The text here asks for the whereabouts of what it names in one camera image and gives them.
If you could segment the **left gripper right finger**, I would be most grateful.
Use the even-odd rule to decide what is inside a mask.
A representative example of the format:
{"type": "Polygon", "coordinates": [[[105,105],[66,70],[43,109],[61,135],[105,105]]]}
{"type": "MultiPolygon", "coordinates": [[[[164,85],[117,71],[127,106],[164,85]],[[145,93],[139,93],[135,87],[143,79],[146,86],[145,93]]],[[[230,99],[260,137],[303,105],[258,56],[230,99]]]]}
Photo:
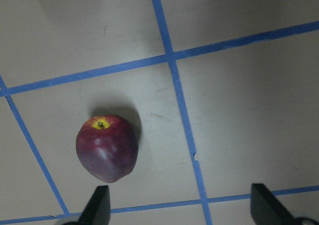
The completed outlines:
{"type": "Polygon", "coordinates": [[[253,183],[250,192],[250,214],[256,225],[317,225],[307,217],[294,217],[262,183],[253,183]]]}

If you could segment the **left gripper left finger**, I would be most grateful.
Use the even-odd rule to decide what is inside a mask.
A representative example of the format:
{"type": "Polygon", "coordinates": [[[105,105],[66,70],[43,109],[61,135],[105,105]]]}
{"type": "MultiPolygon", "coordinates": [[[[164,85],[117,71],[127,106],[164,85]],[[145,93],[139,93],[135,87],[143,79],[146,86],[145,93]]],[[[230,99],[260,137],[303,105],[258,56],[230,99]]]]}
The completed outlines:
{"type": "Polygon", "coordinates": [[[111,216],[109,186],[97,186],[77,221],[64,225],[108,225],[111,216]]]}

